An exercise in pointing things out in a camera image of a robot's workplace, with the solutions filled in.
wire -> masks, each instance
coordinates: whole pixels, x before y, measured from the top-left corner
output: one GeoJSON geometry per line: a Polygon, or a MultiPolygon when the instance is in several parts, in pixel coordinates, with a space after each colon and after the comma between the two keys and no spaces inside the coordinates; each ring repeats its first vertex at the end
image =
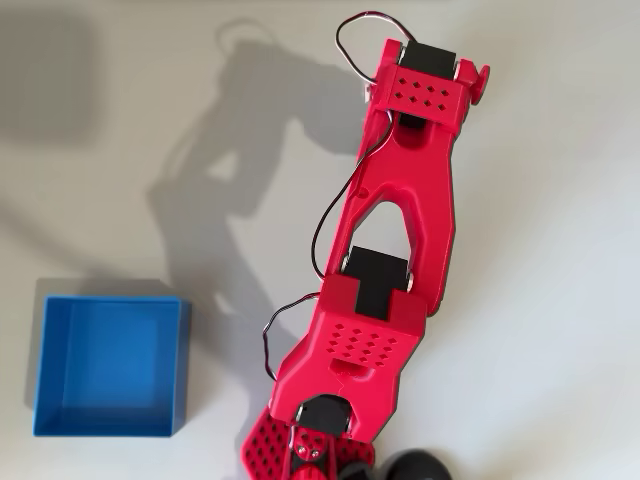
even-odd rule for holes
{"type": "Polygon", "coordinates": [[[380,20],[385,20],[385,21],[387,21],[389,23],[392,23],[393,25],[398,27],[398,30],[400,30],[404,34],[404,36],[407,37],[407,39],[409,41],[415,41],[415,37],[398,20],[396,20],[392,16],[387,15],[386,13],[382,13],[382,12],[375,12],[375,11],[360,12],[360,13],[354,15],[353,17],[347,18],[344,22],[342,22],[338,26],[338,29],[336,30],[336,47],[338,47],[338,50],[340,50],[340,53],[342,53],[342,56],[349,63],[349,65],[351,66],[353,71],[356,72],[356,74],[362,80],[364,80],[367,83],[376,84],[377,82],[376,82],[375,78],[369,77],[368,75],[366,75],[362,70],[360,70],[356,66],[356,64],[351,59],[351,56],[347,53],[347,50],[342,46],[342,42],[340,42],[340,30],[342,30],[343,27],[345,27],[346,25],[349,25],[350,23],[356,22],[358,20],[361,20],[361,19],[367,18],[367,17],[378,18],[380,20]]]}
{"type": "Polygon", "coordinates": [[[313,269],[315,270],[316,275],[318,275],[318,278],[320,278],[320,280],[324,279],[325,274],[322,273],[322,271],[318,267],[318,262],[316,261],[316,243],[318,242],[318,236],[320,235],[320,230],[322,230],[322,225],[324,224],[324,221],[327,219],[329,212],[331,212],[331,210],[336,205],[336,203],[338,203],[338,200],[340,200],[340,197],[342,197],[342,195],[344,195],[344,192],[347,190],[347,188],[349,188],[349,185],[351,184],[354,177],[360,170],[360,166],[362,165],[364,160],[371,153],[373,153],[374,150],[377,150],[384,143],[385,139],[387,138],[387,135],[389,135],[389,132],[391,131],[391,127],[393,126],[393,115],[388,110],[387,110],[387,115],[389,115],[389,125],[387,126],[387,129],[382,135],[380,135],[380,138],[378,138],[378,140],[371,147],[369,147],[358,159],[358,161],[356,162],[356,166],[353,169],[353,173],[351,174],[347,182],[344,184],[342,189],[338,192],[338,195],[335,196],[335,198],[331,201],[327,209],[324,211],[324,213],[322,214],[322,217],[320,217],[320,221],[318,222],[316,231],[313,233],[313,238],[311,240],[311,265],[313,265],[313,269]]]}
{"type": "MultiPolygon", "coordinates": [[[[347,18],[344,22],[342,22],[338,26],[338,29],[336,30],[336,47],[338,47],[338,50],[340,50],[340,53],[342,53],[342,55],[347,60],[349,65],[351,65],[351,68],[353,68],[353,71],[356,72],[356,74],[360,78],[362,78],[365,82],[368,82],[368,83],[371,83],[371,84],[375,84],[376,80],[374,78],[371,78],[371,77],[365,75],[362,72],[362,70],[360,70],[356,66],[356,64],[351,59],[351,56],[347,53],[347,50],[342,46],[342,43],[340,42],[340,31],[342,30],[343,27],[345,27],[346,25],[348,25],[348,24],[350,24],[352,22],[355,22],[357,20],[360,20],[360,19],[366,18],[366,17],[378,18],[378,19],[385,20],[387,22],[392,23],[393,25],[398,27],[398,29],[407,37],[407,39],[409,41],[415,41],[415,37],[411,34],[411,32],[409,32],[409,30],[407,30],[404,27],[404,25],[402,25],[395,18],[391,17],[390,15],[387,15],[386,13],[374,12],[374,11],[366,11],[366,12],[358,13],[357,15],[354,15],[353,17],[347,18]]],[[[347,188],[349,188],[349,185],[351,184],[351,182],[355,178],[356,174],[359,172],[360,166],[362,165],[364,160],[371,153],[373,153],[375,150],[377,150],[384,143],[385,139],[389,135],[389,132],[391,131],[391,127],[393,126],[393,114],[390,111],[387,111],[387,115],[389,116],[389,125],[387,126],[387,129],[380,136],[380,138],[378,138],[378,140],[376,140],[376,142],[372,146],[367,148],[367,150],[360,156],[360,158],[356,162],[356,166],[353,169],[353,172],[351,173],[351,175],[347,179],[347,182],[344,184],[342,189],[340,189],[340,191],[338,192],[338,195],[336,195],[335,198],[331,201],[331,203],[329,204],[327,209],[322,214],[322,217],[320,217],[320,221],[318,222],[318,226],[316,227],[316,231],[313,234],[313,239],[311,240],[311,264],[313,265],[313,269],[315,270],[316,274],[318,275],[318,277],[321,280],[324,279],[325,274],[322,273],[322,271],[318,267],[318,262],[316,261],[316,243],[318,242],[318,235],[320,234],[320,230],[322,230],[322,225],[324,224],[325,220],[327,219],[327,216],[329,215],[329,212],[331,212],[331,210],[336,205],[336,203],[338,203],[338,200],[340,200],[342,195],[344,195],[344,192],[347,191],[347,188]]],[[[269,375],[269,377],[273,381],[276,381],[276,375],[273,372],[273,370],[271,369],[271,367],[269,366],[269,338],[268,338],[268,335],[267,335],[268,332],[269,332],[269,329],[271,328],[271,325],[273,325],[273,322],[275,321],[277,316],[280,315],[285,310],[289,310],[290,308],[293,308],[293,307],[295,307],[297,305],[300,305],[302,302],[306,302],[307,300],[311,300],[312,298],[317,298],[319,295],[320,295],[320,292],[308,293],[305,296],[303,296],[303,297],[299,298],[298,300],[296,300],[295,302],[289,303],[289,304],[285,305],[284,307],[280,307],[271,316],[271,318],[269,319],[269,322],[267,322],[267,324],[262,329],[262,342],[264,344],[264,369],[267,372],[267,375],[269,375]]]]}
{"type": "Polygon", "coordinates": [[[273,381],[276,380],[276,375],[275,373],[273,373],[273,370],[271,370],[271,367],[269,366],[269,339],[267,338],[267,332],[271,328],[271,325],[273,325],[273,322],[276,319],[276,317],[280,315],[282,312],[284,312],[285,310],[289,310],[290,308],[293,308],[297,305],[300,305],[302,302],[306,302],[307,300],[316,298],[318,295],[320,295],[320,292],[307,293],[304,297],[299,298],[295,302],[289,303],[284,307],[280,307],[278,310],[276,310],[276,313],[274,313],[271,316],[271,318],[269,319],[269,323],[267,323],[262,329],[262,341],[264,343],[264,369],[267,371],[267,375],[269,375],[273,381]]]}

red plastic part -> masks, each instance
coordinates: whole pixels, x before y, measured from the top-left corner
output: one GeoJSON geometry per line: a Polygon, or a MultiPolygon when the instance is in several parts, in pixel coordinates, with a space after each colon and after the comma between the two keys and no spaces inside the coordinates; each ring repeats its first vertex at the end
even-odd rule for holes
{"type": "Polygon", "coordinates": [[[249,436],[242,445],[242,463],[252,480],[289,480],[292,477],[289,472],[291,467],[291,455],[299,455],[303,460],[310,460],[313,449],[318,450],[318,455],[329,453],[331,466],[329,475],[324,477],[300,477],[300,478],[327,478],[335,480],[337,472],[346,464],[358,461],[373,466],[375,452],[373,446],[367,443],[354,442],[352,440],[334,438],[322,432],[310,429],[291,427],[285,422],[276,420],[269,415],[265,408],[249,432],[249,436]],[[289,448],[290,435],[293,432],[294,442],[289,448]],[[297,447],[303,445],[305,454],[299,455],[297,447]]]}
{"type": "MultiPolygon", "coordinates": [[[[400,372],[424,335],[426,317],[437,311],[442,299],[455,229],[451,149],[469,105],[482,96],[489,67],[478,73],[471,61],[461,59],[454,79],[446,80],[397,65],[401,48],[396,40],[384,46],[358,157],[385,134],[391,112],[389,134],[362,162],[349,186],[309,330],[280,365],[270,416],[263,414],[245,442],[243,459],[255,480],[292,478],[287,473],[292,452],[288,446],[278,443],[270,453],[274,464],[256,455],[256,449],[264,453],[270,448],[261,440],[269,429],[284,432],[292,425],[295,435],[299,406],[323,394],[346,399],[352,415],[341,438],[327,437],[329,458],[335,462],[322,474],[333,480],[333,465],[337,471],[348,460],[372,464],[370,442],[395,411],[400,372]],[[424,118],[424,128],[401,125],[401,113],[424,118]],[[359,281],[340,273],[353,232],[383,201],[395,203],[403,213],[413,275],[409,292],[392,292],[386,321],[354,312],[359,281]],[[355,453],[341,453],[343,448],[355,453]],[[278,462],[282,477],[275,473],[278,462]]],[[[300,444],[301,435],[293,437],[300,444]]],[[[322,478],[313,477],[318,475],[313,469],[295,474],[322,478]]]]}

hole pattern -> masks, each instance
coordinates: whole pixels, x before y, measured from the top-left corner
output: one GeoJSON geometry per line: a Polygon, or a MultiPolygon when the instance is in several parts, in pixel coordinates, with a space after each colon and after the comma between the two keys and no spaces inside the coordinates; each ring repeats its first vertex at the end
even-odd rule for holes
{"type": "Polygon", "coordinates": [[[336,324],[334,327],[325,350],[331,355],[349,359],[356,364],[369,364],[368,357],[373,355],[376,361],[372,365],[382,367],[385,365],[384,361],[390,359],[393,354],[392,346],[398,343],[395,338],[383,338],[378,333],[367,332],[363,328],[349,329],[353,335],[347,337],[344,335],[346,331],[344,325],[336,324]]]}
{"type": "Polygon", "coordinates": [[[265,410],[243,446],[244,464],[254,480],[280,480],[289,427],[265,410]]]}
{"type": "Polygon", "coordinates": [[[447,110],[448,106],[443,102],[443,100],[451,96],[451,92],[446,88],[442,88],[439,84],[436,84],[435,86],[430,84],[425,85],[417,80],[411,81],[406,78],[399,78],[398,83],[402,87],[399,87],[398,90],[393,93],[396,99],[401,100],[406,97],[406,100],[412,104],[419,101],[425,107],[434,106],[441,112],[447,110]],[[411,82],[413,88],[409,87],[409,89],[407,89],[405,85],[408,82],[411,82]]]}

cable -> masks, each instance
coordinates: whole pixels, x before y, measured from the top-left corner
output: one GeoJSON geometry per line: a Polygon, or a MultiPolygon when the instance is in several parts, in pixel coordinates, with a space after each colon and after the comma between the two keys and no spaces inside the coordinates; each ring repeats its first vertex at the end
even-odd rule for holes
{"type": "MultiPolygon", "coordinates": [[[[338,29],[336,30],[336,47],[338,47],[338,50],[340,50],[340,53],[342,53],[342,55],[347,60],[349,65],[351,65],[351,68],[353,68],[353,71],[356,72],[356,74],[360,78],[362,78],[365,82],[368,82],[368,83],[371,83],[371,84],[375,84],[376,80],[374,78],[371,78],[371,77],[365,75],[362,72],[362,70],[360,70],[356,66],[356,64],[351,59],[351,56],[349,56],[349,54],[347,53],[347,50],[342,46],[342,43],[340,42],[340,30],[342,30],[342,28],[344,26],[346,26],[346,25],[348,25],[348,24],[350,24],[352,22],[355,22],[357,20],[360,20],[362,18],[366,18],[366,17],[379,18],[381,20],[385,20],[387,22],[392,23],[393,25],[398,27],[398,29],[407,37],[407,39],[409,41],[415,41],[415,37],[411,34],[411,32],[409,32],[409,30],[407,30],[404,27],[404,25],[402,25],[395,18],[391,17],[390,15],[387,15],[386,13],[374,12],[374,11],[366,11],[366,12],[358,13],[357,15],[354,15],[353,17],[347,18],[344,22],[342,22],[338,26],[338,29]]],[[[318,226],[316,227],[316,231],[313,234],[313,239],[311,240],[311,264],[313,265],[313,269],[315,270],[316,274],[318,275],[318,277],[321,280],[324,279],[325,274],[322,273],[322,271],[318,267],[318,262],[316,261],[316,243],[318,241],[318,235],[320,234],[320,230],[322,230],[322,225],[324,224],[325,220],[327,219],[327,216],[329,215],[329,212],[331,212],[331,210],[336,205],[336,203],[338,203],[338,200],[340,200],[342,195],[344,195],[344,192],[346,192],[347,188],[349,188],[349,185],[351,184],[351,182],[355,178],[356,174],[360,170],[360,166],[362,165],[364,160],[371,153],[373,153],[375,150],[377,150],[384,143],[385,139],[387,138],[387,135],[389,135],[389,132],[391,131],[391,127],[393,126],[393,114],[390,111],[387,111],[387,115],[389,116],[389,125],[387,126],[387,129],[380,136],[380,138],[378,138],[378,140],[376,140],[376,142],[371,147],[369,147],[362,154],[362,156],[358,159],[358,161],[356,162],[356,166],[353,169],[353,172],[351,173],[351,175],[347,179],[347,182],[344,184],[342,189],[340,189],[340,192],[338,192],[338,195],[336,195],[336,197],[331,201],[331,203],[329,204],[327,209],[322,214],[322,217],[320,217],[320,221],[318,222],[318,226]]],[[[317,298],[319,295],[320,295],[320,292],[308,293],[305,296],[303,296],[303,297],[299,298],[298,300],[296,300],[295,302],[289,303],[289,304],[285,305],[284,307],[280,307],[271,316],[271,318],[269,319],[269,322],[267,322],[267,324],[262,329],[262,342],[264,344],[264,369],[267,372],[267,375],[269,375],[269,377],[273,381],[276,381],[276,375],[275,375],[275,373],[273,373],[273,370],[269,366],[269,338],[267,336],[267,333],[269,332],[269,329],[271,328],[271,325],[273,325],[273,322],[275,321],[276,317],[278,315],[280,315],[282,312],[284,312],[285,310],[289,310],[290,308],[293,308],[293,307],[295,307],[297,305],[300,305],[302,302],[306,302],[307,300],[311,300],[312,298],[317,298]]]]}
{"type": "Polygon", "coordinates": [[[320,217],[320,221],[318,222],[316,231],[313,234],[313,239],[311,240],[311,265],[313,265],[313,269],[316,271],[316,275],[318,275],[318,278],[320,278],[320,280],[324,279],[325,274],[322,273],[322,271],[318,267],[318,262],[316,261],[316,243],[318,242],[318,235],[320,235],[320,230],[322,229],[322,225],[324,224],[324,221],[327,219],[329,212],[331,212],[331,209],[335,206],[336,203],[338,203],[338,200],[340,200],[340,197],[344,195],[344,192],[347,190],[347,188],[349,188],[349,185],[351,184],[354,177],[360,170],[360,166],[362,165],[364,160],[371,153],[373,153],[374,150],[377,150],[384,143],[385,139],[387,138],[387,135],[389,135],[389,132],[391,131],[391,127],[393,126],[393,115],[388,110],[387,110],[387,115],[389,115],[389,126],[387,127],[385,132],[380,136],[380,138],[378,138],[376,143],[374,143],[371,147],[369,147],[358,159],[358,161],[356,162],[356,166],[353,169],[353,173],[351,174],[347,182],[344,184],[342,189],[338,192],[338,195],[336,195],[335,198],[331,201],[327,209],[322,214],[322,217],[320,217]]]}
{"type": "Polygon", "coordinates": [[[280,315],[282,312],[284,312],[285,310],[289,310],[290,308],[293,308],[296,305],[300,305],[302,302],[306,302],[307,300],[316,298],[318,295],[320,295],[320,292],[307,293],[304,297],[299,298],[295,302],[289,303],[284,307],[280,307],[276,311],[276,313],[274,313],[271,316],[271,318],[269,319],[269,323],[267,323],[262,329],[262,341],[264,343],[264,369],[267,371],[267,375],[269,375],[273,381],[276,380],[276,375],[275,373],[273,373],[273,370],[271,370],[271,367],[269,366],[269,339],[267,338],[267,332],[271,328],[271,325],[273,324],[276,317],[280,315]]]}
{"type": "Polygon", "coordinates": [[[342,43],[340,42],[340,30],[342,30],[342,27],[356,22],[358,20],[361,20],[363,18],[367,18],[367,17],[371,17],[371,18],[378,18],[380,20],[385,20],[389,23],[392,23],[393,25],[395,25],[396,27],[398,27],[398,30],[400,30],[405,37],[407,37],[407,39],[409,41],[415,41],[415,37],[411,34],[411,32],[409,30],[407,30],[407,28],[402,25],[398,20],[396,20],[395,18],[393,18],[390,15],[387,15],[386,13],[382,13],[382,12],[375,12],[375,11],[366,11],[366,12],[360,12],[356,15],[354,15],[353,17],[349,17],[347,18],[344,22],[342,22],[339,26],[338,29],[336,30],[336,47],[338,47],[338,50],[340,50],[340,53],[342,53],[342,56],[345,58],[345,60],[349,63],[349,65],[351,66],[351,68],[353,69],[354,72],[356,72],[356,74],[365,82],[367,83],[371,83],[371,84],[376,84],[376,79],[369,77],[368,75],[366,75],[365,73],[362,72],[362,70],[360,70],[356,64],[353,62],[353,60],[351,59],[351,56],[347,53],[347,50],[342,46],[342,43]]]}

blue box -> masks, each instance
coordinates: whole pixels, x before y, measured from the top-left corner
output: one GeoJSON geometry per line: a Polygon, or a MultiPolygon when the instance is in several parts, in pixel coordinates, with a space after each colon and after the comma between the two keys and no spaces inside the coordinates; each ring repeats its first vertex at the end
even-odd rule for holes
{"type": "Polygon", "coordinates": [[[168,437],[185,421],[189,304],[45,299],[34,435],[168,437]]]}

